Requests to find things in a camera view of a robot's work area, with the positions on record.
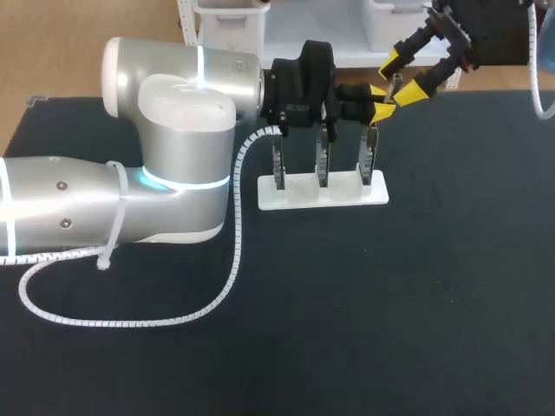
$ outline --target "white stand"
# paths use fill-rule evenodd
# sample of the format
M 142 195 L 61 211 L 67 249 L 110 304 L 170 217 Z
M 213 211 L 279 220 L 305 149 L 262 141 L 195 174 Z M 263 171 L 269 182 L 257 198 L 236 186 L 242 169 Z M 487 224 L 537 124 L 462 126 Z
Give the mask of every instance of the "white stand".
M 258 208 L 262 211 L 300 210 L 332 206 L 384 205 L 388 187 L 381 171 L 374 171 L 372 186 L 362 185 L 358 166 L 350 172 L 330 172 L 328 188 L 320 188 L 315 173 L 285 176 L 285 190 L 278 191 L 273 176 L 258 178 Z

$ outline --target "white cable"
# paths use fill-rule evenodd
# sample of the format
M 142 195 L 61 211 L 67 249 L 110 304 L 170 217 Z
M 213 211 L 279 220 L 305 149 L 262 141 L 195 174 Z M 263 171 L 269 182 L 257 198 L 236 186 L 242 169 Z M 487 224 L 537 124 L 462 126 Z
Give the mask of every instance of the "white cable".
M 0 266 L 20 266 L 36 263 L 55 263 L 76 258 L 98 256 L 104 251 L 104 247 L 87 247 L 68 251 L 57 251 L 38 254 L 20 254 L 19 256 L 0 256 Z
M 96 267 L 98 270 L 107 270 L 110 267 L 110 257 L 112 256 L 112 251 L 114 251 L 115 245 L 118 242 L 121 227 L 123 226 L 123 220 L 125 219 L 127 191 L 129 190 L 129 180 L 127 179 L 127 171 L 125 170 L 125 167 L 123 167 L 120 162 L 114 162 L 112 160 L 110 160 L 106 165 L 114 166 L 118 171 L 118 177 L 120 179 L 120 198 L 118 199 L 118 207 L 115 212 L 112 230 L 110 231 L 110 238 L 108 239 L 106 247 L 104 247 L 104 251 L 98 256 L 98 260 L 96 261 Z
M 61 323 L 62 325 L 71 325 L 76 327 L 102 327 L 102 328 L 144 328 L 144 327 L 167 327 L 171 325 L 179 325 L 181 323 L 194 321 L 199 319 L 200 317 L 209 314 L 211 311 L 215 310 L 218 305 L 220 305 L 227 294 L 229 293 L 230 289 L 232 288 L 233 284 L 235 283 L 235 278 L 238 274 L 239 264 L 241 262 L 241 239 L 242 239 L 242 217 L 241 217 L 241 169 L 243 167 L 243 160 L 245 158 L 246 152 L 251 147 L 252 143 L 258 140 L 260 137 L 266 135 L 273 135 L 279 136 L 281 132 L 279 127 L 272 126 L 261 128 L 257 130 L 257 132 L 251 134 L 245 143 L 239 149 L 237 154 L 237 158 L 235 159 L 235 166 L 233 168 L 233 206 L 234 206 L 234 218 L 235 218 L 235 249 L 233 254 L 233 262 L 232 262 L 232 270 L 230 271 L 229 277 L 227 278 L 227 282 L 225 283 L 224 288 L 216 296 L 212 302 L 210 302 L 204 308 L 193 312 L 188 315 L 183 315 L 177 318 L 172 319 L 157 319 L 151 321 L 93 321 L 93 320 L 82 320 L 82 319 L 74 319 L 74 318 L 66 318 L 64 316 L 59 316 L 56 314 L 51 314 L 50 312 L 46 312 L 40 308 L 38 308 L 27 295 L 27 284 L 29 283 L 30 278 L 36 274 L 41 269 L 51 265 L 52 263 L 62 261 L 62 260 L 69 260 L 66 258 L 69 254 L 69 251 L 64 253 L 56 253 L 57 256 L 60 258 L 56 258 L 53 260 L 48 260 L 43 263 L 36 264 L 35 266 L 31 267 L 19 282 L 19 298 L 23 302 L 23 305 L 30 310 L 33 314 L 40 316 L 47 321 Z M 73 254 L 73 258 L 80 258 L 80 257 L 89 257 L 95 256 L 99 254 L 104 248 L 100 249 L 82 249 L 82 251 L 86 252 L 87 254 L 83 254 L 82 256 L 77 256 Z
M 541 104 L 538 84 L 538 23 L 536 18 L 536 7 L 534 4 L 528 8 L 528 20 L 530 22 L 530 83 L 532 84 L 532 100 L 534 110 L 541 120 L 549 120 L 555 115 L 555 102 L 547 111 Z

